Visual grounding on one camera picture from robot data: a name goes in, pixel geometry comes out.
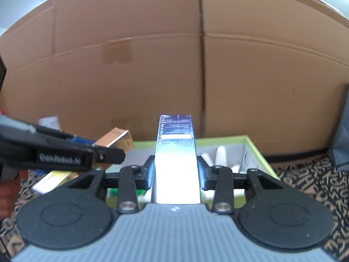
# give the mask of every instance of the human hand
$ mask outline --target human hand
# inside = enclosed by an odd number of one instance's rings
[[[21,188],[21,180],[28,178],[28,170],[20,171],[13,180],[0,183],[0,218],[11,217]]]

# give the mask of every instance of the white logo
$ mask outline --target white logo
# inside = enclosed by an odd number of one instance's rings
[[[48,164],[70,164],[70,165],[80,165],[81,160],[78,157],[64,157],[58,155],[46,155],[44,153],[39,154],[39,158],[42,162]]]

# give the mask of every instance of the silver bolt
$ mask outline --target silver bolt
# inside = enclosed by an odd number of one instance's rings
[[[125,202],[122,202],[119,205],[119,207],[123,211],[133,211],[136,207],[136,204],[132,201],[125,201]]]
[[[215,204],[215,209],[219,212],[227,212],[230,211],[231,205],[227,202],[219,202]]]

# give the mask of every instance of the gray ribbed surface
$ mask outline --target gray ribbed surface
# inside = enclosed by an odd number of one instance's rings
[[[327,262],[317,248],[279,253],[247,239],[228,216],[199,205],[148,204],[121,216],[99,241],[76,250],[51,251],[29,246],[15,262]]]

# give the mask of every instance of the gray bag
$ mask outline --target gray bag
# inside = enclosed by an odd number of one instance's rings
[[[328,156],[338,170],[349,171],[349,91],[341,121],[328,150]]]

